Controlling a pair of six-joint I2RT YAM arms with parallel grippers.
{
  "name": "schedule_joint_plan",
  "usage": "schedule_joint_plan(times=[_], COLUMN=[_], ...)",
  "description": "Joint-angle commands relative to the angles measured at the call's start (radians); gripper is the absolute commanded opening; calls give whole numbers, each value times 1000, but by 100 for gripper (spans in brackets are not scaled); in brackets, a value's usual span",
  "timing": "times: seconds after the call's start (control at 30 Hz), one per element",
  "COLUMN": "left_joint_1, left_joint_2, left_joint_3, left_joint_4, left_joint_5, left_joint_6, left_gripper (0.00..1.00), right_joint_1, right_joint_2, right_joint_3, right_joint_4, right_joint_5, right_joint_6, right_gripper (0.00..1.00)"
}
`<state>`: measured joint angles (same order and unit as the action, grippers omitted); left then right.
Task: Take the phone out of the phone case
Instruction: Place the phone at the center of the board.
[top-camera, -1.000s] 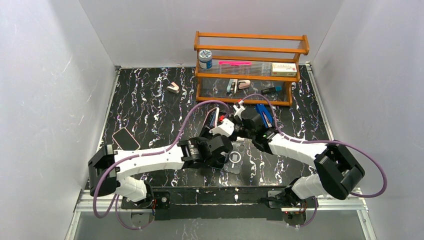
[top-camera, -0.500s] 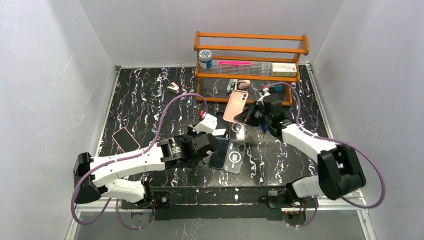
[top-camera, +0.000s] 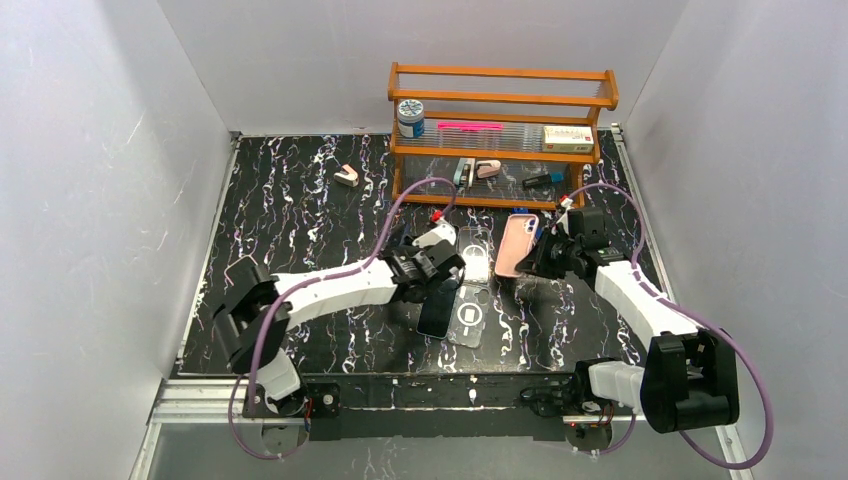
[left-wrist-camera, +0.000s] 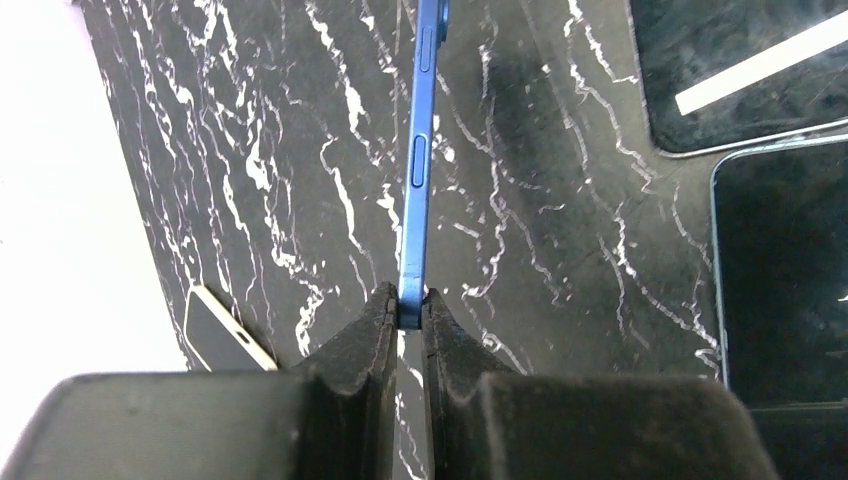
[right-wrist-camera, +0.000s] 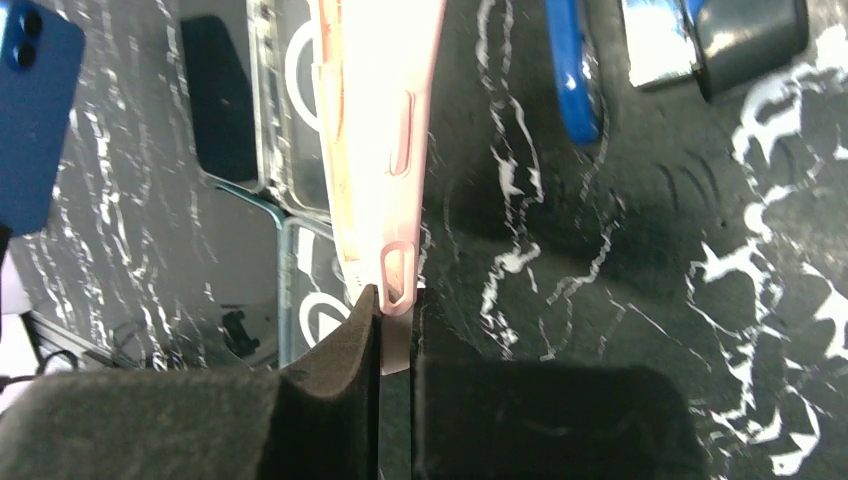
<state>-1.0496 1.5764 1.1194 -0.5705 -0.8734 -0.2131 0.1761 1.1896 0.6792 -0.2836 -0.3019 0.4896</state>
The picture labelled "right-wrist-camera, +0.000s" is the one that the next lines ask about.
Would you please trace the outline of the clear magsafe phone case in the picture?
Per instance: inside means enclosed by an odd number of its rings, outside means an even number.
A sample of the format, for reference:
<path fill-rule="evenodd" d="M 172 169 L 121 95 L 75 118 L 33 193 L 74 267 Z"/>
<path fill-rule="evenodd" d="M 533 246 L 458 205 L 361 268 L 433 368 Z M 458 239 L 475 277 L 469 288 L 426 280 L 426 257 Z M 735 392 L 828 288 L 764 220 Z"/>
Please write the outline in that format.
<path fill-rule="evenodd" d="M 312 80 L 309 1 L 248 1 L 259 186 L 291 214 L 328 223 L 330 209 Z"/>

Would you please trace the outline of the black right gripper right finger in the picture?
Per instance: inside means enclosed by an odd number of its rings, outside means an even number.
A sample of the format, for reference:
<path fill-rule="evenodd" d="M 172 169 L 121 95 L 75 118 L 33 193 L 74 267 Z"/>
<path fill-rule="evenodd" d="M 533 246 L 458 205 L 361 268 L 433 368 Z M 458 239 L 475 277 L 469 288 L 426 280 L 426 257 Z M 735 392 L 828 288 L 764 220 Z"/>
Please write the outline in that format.
<path fill-rule="evenodd" d="M 418 297 L 411 363 L 415 479 L 704 479 L 684 396 L 644 367 L 500 360 Z"/>

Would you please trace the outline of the pink phone case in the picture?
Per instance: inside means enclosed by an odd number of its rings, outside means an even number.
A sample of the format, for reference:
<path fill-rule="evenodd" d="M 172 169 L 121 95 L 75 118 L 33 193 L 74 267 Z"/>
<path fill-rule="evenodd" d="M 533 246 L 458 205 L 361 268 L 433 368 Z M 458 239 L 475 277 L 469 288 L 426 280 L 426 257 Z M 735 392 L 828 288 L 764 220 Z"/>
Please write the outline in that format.
<path fill-rule="evenodd" d="M 347 291 L 374 287 L 384 374 L 410 366 L 442 1 L 314 1 L 313 85 Z"/>

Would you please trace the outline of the phone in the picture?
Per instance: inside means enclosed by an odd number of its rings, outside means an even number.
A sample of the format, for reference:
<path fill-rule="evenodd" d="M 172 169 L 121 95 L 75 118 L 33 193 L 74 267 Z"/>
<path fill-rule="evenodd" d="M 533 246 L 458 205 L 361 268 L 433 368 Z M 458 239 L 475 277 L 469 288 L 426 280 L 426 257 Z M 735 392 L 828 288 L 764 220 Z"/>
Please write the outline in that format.
<path fill-rule="evenodd" d="M 195 4 L 183 13 L 180 34 L 200 168 L 256 191 L 261 176 L 246 3 Z"/>
<path fill-rule="evenodd" d="M 13 236 L 47 223 L 85 45 L 54 11 L 1 3 L 1 223 Z"/>
<path fill-rule="evenodd" d="M 180 284 L 153 282 L 156 319 L 126 319 L 111 334 L 127 368 L 277 368 L 284 213 L 246 190 L 215 183 L 213 259 Z"/>

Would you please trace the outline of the clear grey phone case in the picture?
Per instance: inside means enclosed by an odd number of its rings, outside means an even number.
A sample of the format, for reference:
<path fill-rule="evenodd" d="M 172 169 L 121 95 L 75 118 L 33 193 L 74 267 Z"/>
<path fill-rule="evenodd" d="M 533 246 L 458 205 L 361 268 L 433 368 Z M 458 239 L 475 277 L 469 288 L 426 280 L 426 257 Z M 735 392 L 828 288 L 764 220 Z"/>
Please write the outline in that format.
<path fill-rule="evenodd" d="M 279 365 L 299 359 L 343 324 L 352 308 L 331 228 L 291 216 L 282 230 Z"/>

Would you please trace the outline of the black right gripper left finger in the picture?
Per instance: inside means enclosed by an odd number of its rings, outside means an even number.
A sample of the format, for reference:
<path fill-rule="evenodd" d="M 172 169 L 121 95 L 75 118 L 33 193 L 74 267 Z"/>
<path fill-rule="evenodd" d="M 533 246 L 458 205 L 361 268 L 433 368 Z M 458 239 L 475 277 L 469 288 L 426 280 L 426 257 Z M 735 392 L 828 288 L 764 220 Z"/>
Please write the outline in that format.
<path fill-rule="evenodd" d="M 280 370 L 99 370 L 35 380 L 1 418 L 5 479 L 375 479 L 374 287 Z"/>

